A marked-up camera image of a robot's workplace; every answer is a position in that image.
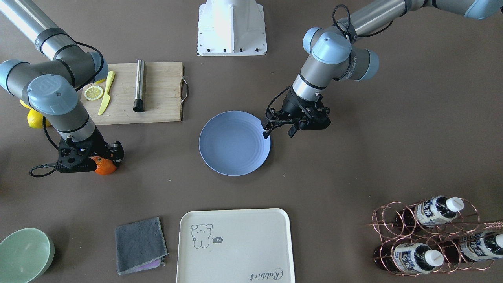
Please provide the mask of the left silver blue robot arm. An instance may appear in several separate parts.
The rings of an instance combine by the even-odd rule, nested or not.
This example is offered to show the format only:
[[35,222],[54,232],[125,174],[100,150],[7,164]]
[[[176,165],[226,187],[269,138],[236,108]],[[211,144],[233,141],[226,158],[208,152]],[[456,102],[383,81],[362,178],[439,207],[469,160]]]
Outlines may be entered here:
[[393,20],[422,7],[434,7],[466,18],[482,20],[502,9],[501,0],[376,0],[360,10],[347,12],[328,28],[309,29],[303,38],[308,58],[287,93],[280,110],[266,108],[263,137],[285,124],[288,135],[298,130],[323,130],[330,124],[329,108],[322,104],[322,91],[330,81],[361,81],[374,77],[379,57],[353,44],[359,38],[379,34]]

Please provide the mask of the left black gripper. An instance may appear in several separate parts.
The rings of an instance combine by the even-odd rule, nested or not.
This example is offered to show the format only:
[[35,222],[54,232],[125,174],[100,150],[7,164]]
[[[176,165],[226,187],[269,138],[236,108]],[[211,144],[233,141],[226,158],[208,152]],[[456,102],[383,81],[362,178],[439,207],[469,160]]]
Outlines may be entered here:
[[322,95],[316,93],[315,101],[300,98],[292,89],[283,100],[281,112],[266,112],[262,119],[263,137],[267,139],[272,130],[284,124],[293,124],[291,131],[324,130],[330,124],[330,109],[322,104]]

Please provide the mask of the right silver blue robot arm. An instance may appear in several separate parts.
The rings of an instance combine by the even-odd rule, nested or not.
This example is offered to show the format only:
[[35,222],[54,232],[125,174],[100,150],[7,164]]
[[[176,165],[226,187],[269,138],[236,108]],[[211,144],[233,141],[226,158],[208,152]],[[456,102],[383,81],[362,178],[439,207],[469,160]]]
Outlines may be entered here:
[[61,135],[52,168],[61,173],[97,169],[98,156],[117,167],[124,150],[119,141],[107,143],[81,102],[79,90],[105,79],[108,64],[99,50],[82,50],[31,0],[2,0],[4,14],[49,61],[31,64],[11,59],[1,64],[1,86],[41,113]]

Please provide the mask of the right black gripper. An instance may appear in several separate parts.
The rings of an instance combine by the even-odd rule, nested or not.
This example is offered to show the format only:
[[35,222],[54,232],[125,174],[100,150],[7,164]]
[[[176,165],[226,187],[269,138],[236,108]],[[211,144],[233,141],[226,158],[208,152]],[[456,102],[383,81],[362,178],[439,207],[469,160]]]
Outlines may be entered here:
[[90,172],[97,168],[92,156],[100,156],[120,165],[124,158],[124,149],[119,141],[108,144],[99,129],[87,139],[74,143],[61,138],[58,145],[58,159],[55,169],[60,173]]

